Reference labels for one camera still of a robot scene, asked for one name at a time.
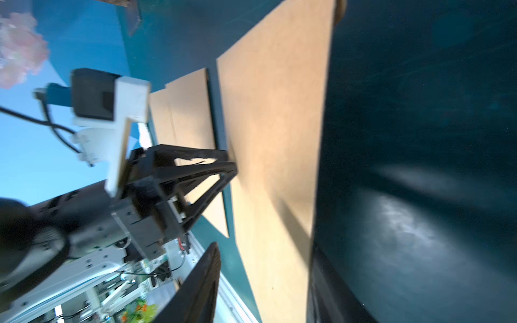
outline teal surface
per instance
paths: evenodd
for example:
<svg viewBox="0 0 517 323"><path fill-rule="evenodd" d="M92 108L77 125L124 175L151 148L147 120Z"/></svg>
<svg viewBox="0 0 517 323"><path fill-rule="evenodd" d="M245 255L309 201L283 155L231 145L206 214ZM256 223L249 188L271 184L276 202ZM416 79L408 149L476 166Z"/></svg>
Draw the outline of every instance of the teal surface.
<svg viewBox="0 0 517 323"><path fill-rule="evenodd" d="M70 72L92 68L128 75L115 6L92 0L33 0L36 30L50 49L50 62L70 85Z"/></svg>
<svg viewBox="0 0 517 323"><path fill-rule="evenodd" d="M219 149L226 149L216 58L278 3L279 0L140 0L142 22L133 36L126 32L124 8L118 8L131 76L151 81L156 91L181 76L207 68L216 143ZM230 238L226 239L204 218L192 232L205 248L212 241L218 242L222 273L260 320L235 243L229 188L223 198Z"/></svg>
<svg viewBox="0 0 517 323"><path fill-rule="evenodd" d="M72 106L71 89L56 83L50 83L47 86L47 103L61 106Z"/></svg>
<svg viewBox="0 0 517 323"><path fill-rule="evenodd" d="M516 322L517 3L349 0L315 242L380 323Z"/></svg>

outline metal frame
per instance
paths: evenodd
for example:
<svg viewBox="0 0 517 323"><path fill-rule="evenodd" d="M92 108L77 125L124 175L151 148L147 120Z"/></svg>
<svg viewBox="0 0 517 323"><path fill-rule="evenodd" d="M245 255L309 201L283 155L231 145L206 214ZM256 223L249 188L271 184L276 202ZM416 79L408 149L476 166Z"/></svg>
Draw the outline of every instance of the metal frame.
<svg viewBox="0 0 517 323"><path fill-rule="evenodd" d="M111 277L124 265L125 256L124 249L108 247L62 265L40 285L12 302L11 308L0 314L0 321L25 323L37 318Z"/></svg>
<svg viewBox="0 0 517 323"><path fill-rule="evenodd" d="M89 316L91 316L93 313L97 313L101 320L106 319L108 316L113 316L115 313L122 310L126 305L135 299L139 297L145 297L149 291L159 287L158 282L156 286L153 286L151 283L151 278L147 278L146 280L142 281L135 290L131 291L127 295L124 295L124 293L135 284L136 275L122 273L121 276L125 276L124 279L126 281L124 281L121 286L117 287L102 302L99 301L99 297L94 288L91 288L86 292L86 297L90 302L90 307L93 309L90 311Z"/></svg>

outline sky blue wall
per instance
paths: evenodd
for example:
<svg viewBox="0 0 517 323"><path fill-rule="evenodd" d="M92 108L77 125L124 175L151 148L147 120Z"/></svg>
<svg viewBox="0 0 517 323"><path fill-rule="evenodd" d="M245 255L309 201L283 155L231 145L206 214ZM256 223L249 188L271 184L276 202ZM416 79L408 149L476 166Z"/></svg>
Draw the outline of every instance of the sky blue wall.
<svg viewBox="0 0 517 323"><path fill-rule="evenodd" d="M129 75L113 5L93 0L34 0L32 12L38 20L37 32L49 42L51 64L45 62L39 75L29 75L24 84L0 89L1 106L42 119L38 101L32 98L35 88L50 82L65 85L70 71L81 67ZM71 125L70 108L52 106L51 111L56 123L79 130ZM0 138L1 197L31 205L106 177L106 163L88 167L47 127L0 114Z"/></svg>
<svg viewBox="0 0 517 323"><path fill-rule="evenodd" d="M68 83L70 71L93 68L129 75L115 6L93 0L34 0L37 32L49 42L50 61Z"/></svg>
<svg viewBox="0 0 517 323"><path fill-rule="evenodd" d="M39 75L30 75L23 84L0 89L0 105L43 119L32 91L49 82L63 84L47 61ZM51 106L54 122L75 130L71 108ZM0 196L20 199L31 205L77 188L103 180L106 163L88 167L77 155L59 142L48 127L0 114Z"/></svg>

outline cardboard sheet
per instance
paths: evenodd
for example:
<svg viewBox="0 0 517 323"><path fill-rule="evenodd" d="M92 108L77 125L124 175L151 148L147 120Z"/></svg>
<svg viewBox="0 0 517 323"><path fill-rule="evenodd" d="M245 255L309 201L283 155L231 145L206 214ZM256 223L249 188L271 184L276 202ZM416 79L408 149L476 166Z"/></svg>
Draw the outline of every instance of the cardboard sheet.
<svg viewBox="0 0 517 323"><path fill-rule="evenodd" d="M206 71L190 73L151 93L149 104L159 144L215 149L214 130L208 101ZM199 160L176 160L177 164ZM210 176L192 190L187 199L194 203L219 176ZM219 193L203 212L203 216L224 236L228 226L222 194Z"/></svg>
<svg viewBox="0 0 517 323"><path fill-rule="evenodd" d="M305 322L333 0L286 0L218 60L237 245L263 322Z"/></svg>

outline dark object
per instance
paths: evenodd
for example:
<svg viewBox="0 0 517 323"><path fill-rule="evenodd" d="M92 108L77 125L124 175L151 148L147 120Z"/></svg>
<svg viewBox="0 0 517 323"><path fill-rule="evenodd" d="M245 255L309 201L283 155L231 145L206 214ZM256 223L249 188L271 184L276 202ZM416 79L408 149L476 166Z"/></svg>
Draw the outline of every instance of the dark object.
<svg viewBox="0 0 517 323"><path fill-rule="evenodd" d="M212 322L216 312L221 254L212 242L174 298L153 322Z"/></svg>
<svg viewBox="0 0 517 323"><path fill-rule="evenodd" d="M185 255L183 256L182 263L184 263L184 262L185 262ZM165 279L172 276L172 272L174 270L178 270L179 268L181 268L181 266L179 266L176 269L171 270L169 267L169 262L164 262L160 265L160 267L156 268L153 273L157 275L157 278L159 280L165 281Z"/></svg>
<svg viewBox="0 0 517 323"><path fill-rule="evenodd" d="M334 27L345 16L347 3L347 0L336 0L336 7L334 8Z"/></svg>
<svg viewBox="0 0 517 323"><path fill-rule="evenodd" d="M317 245L312 253L308 302L308 323L377 323Z"/></svg>
<svg viewBox="0 0 517 323"><path fill-rule="evenodd" d="M213 158L212 164L176 166L177 158ZM147 151L135 149L128 160L121 186L113 202L112 215L131 236L142 257L162 253L161 241L188 232L208 204L237 174L224 150L193 149L158 145ZM193 204L185 195L211 175L220 179Z"/></svg>
<svg viewBox="0 0 517 323"><path fill-rule="evenodd" d="M121 6L121 7L127 7L130 3L130 0L97 0L97 1L106 2L108 4L112 4L115 6Z"/></svg>
<svg viewBox="0 0 517 323"><path fill-rule="evenodd" d="M36 234L36 221L20 202L0 198L0 281L22 261Z"/></svg>
<svg viewBox="0 0 517 323"><path fill-rule="evenodd" d="M30 207L38 221L55 223L73 241L70 257L80 258L127 236L110 214L104 181Z"/></svg>
<svg viewBox="0 0 517 323"><path fill-rule="evenodd" d="M517 6L372 4L333 34L315 242L381 323L516 322Z"/></svg>
<svg viewBox="0 0 517 323"><path fill-rule="evenodd" d="M8 310L12 301L39 285L67 259L70 243L62 235L65 239L62 249L37 271L14 282L8 276L30 250L36 232L47 226L46 221L36 221L23 204L0 199L0 313Z"/></svg>
<svg viewBox="0 0 517 323"><path fill-rule="evenodd" d="M83 118L113 121L115 80L120 75L81 68L72 71L72 107Z"/></svg>

